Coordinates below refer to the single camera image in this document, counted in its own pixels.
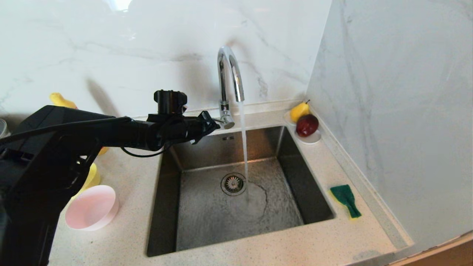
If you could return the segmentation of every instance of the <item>green sponge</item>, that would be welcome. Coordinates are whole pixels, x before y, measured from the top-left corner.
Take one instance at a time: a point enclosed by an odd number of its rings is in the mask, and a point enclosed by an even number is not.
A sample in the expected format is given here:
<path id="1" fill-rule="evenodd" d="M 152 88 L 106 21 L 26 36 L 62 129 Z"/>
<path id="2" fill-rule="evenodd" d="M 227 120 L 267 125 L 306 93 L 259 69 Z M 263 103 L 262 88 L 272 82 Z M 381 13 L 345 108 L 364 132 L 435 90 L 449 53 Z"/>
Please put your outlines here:
<path id="1" fill-rule="evenodd" d="M 359 213 L 358 209 L 356 208 L 355 196 L 351 192 L 349 185 L 334 186 L 330 189 L 330 191 L 341 204 L 348 207 L 350 216 L 352 218 L 358 218 L 361 216 L 361 213 Z"/>

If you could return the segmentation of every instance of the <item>faucet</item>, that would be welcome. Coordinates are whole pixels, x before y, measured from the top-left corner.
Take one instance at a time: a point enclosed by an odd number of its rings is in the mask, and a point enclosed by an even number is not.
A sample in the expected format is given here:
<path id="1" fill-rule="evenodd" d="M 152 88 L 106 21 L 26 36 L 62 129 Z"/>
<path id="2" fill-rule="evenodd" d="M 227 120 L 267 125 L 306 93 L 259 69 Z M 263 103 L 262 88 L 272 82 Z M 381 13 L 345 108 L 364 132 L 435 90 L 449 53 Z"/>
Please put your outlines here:
<path id="1" fill-rule="evenodd" d="M 220 120 L 219 122 L 225 129 L 232 128 L 235 125 L 232 115 L 230 113 L 230 102 L 227 99 L 227 90 L 225 88 L 225 62 L 230 66 L 230 72 L 233 78 L 233 88 L 235 89 L 235 97 L 237 102 L 245 100 L 243 94 L 243 85 L 241 83 L 240 69 L 238 68 L 237 59 L 233 54 L 232 50 L 228 46 L 222 46 L 219 49 L 217 57 L 217 64 L 219 68 L 219 80 L 220 80 L 220 93 L 222 99 L 220 100 Z"/>

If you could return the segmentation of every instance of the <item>sink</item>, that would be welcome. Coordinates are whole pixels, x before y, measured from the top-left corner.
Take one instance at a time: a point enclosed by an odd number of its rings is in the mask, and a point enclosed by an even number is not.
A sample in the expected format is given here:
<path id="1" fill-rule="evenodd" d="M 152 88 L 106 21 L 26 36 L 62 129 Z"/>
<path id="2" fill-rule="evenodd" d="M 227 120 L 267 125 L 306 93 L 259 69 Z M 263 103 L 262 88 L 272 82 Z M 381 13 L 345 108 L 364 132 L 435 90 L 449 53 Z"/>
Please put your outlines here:
<path id="1" fill-rule="evenodd" d="M 167 151 L 158 175 L 148 257 L 333 218 L 285 126 L 206 136 Z"/>

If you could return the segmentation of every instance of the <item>marble backsplash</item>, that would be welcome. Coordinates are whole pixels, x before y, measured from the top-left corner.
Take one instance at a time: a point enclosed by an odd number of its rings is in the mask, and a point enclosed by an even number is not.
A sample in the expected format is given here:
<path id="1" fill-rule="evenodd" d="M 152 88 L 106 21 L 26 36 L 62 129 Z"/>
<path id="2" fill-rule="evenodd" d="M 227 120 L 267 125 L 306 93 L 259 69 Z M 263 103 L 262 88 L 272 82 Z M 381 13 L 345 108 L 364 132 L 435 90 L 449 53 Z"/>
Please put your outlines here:
<path id="1" fill-rule="evenodd" d="M 473 229 L 470 0 L 334 0 L 307 89 L 417 243 Z"/>
<path id="2" fill-rule="evenodd" d="M 0 117 L 61 92 L 80 109 L 155 112 L 180 90 L 217 108 L 217 51 L 239 61 L 245 104 L 302 99 L 331 0 L 7 0 L 0 3 Z"/>

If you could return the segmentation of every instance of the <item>running water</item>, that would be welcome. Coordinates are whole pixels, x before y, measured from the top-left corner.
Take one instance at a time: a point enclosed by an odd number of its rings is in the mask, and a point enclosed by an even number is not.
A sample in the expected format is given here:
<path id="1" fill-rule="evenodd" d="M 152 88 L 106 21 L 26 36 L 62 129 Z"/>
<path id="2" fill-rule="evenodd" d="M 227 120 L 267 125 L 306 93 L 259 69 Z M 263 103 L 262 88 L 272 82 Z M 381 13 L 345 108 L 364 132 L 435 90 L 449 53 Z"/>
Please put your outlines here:
<path id="1" fill-rule="evenodd" d="M 238 108 L 240 109 L 241 136 L 243 139 L 243 159 L 245 159 L 245 178 L 246 178 L 246 181 L 249 182 L 248 154 L 246 153 L 245 106 L 243 105 L 243 101 L 238 102 Z"/>

